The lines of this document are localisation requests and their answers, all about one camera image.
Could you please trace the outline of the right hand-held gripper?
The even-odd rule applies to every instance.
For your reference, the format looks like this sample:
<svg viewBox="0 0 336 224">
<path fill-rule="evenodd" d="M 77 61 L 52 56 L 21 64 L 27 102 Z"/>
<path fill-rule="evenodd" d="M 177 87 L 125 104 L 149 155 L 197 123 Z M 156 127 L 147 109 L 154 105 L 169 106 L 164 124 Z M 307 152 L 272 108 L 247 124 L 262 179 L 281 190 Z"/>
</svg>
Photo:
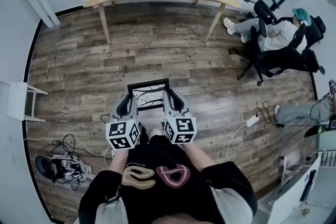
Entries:
<svg viewBox="0 0 336 224">
<path fill-rule="evenodd" d="M 197 133 L 196 117 L 190 112 L 190 104 L 178 91 L 172 90 L 173 107 L 183 114 L 169 116 L 164 121 L 164 131 L 172 144 L 188 144 Z M 167 90 L 163 91 L 163 110 L 165 114 L 173 114 L 171 98 Z"/>
</svg>

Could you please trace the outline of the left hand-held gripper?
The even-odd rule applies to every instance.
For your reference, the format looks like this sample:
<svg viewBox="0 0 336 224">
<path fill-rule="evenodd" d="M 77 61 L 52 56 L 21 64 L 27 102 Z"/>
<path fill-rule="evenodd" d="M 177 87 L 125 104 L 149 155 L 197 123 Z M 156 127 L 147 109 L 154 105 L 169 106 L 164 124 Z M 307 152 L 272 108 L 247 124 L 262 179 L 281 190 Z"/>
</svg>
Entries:
<svg viewBox="0 0 336 224">
<path fill-rule="evenodd" d="M 120 119 L 129 114 L 130 119 Z M 114 150 L 129 150 L 136 146 L 140 137 L 138 100 L 127 94 L 111 109 L 110 122 L 106 123 L 106 139 Z"/>
</svg>

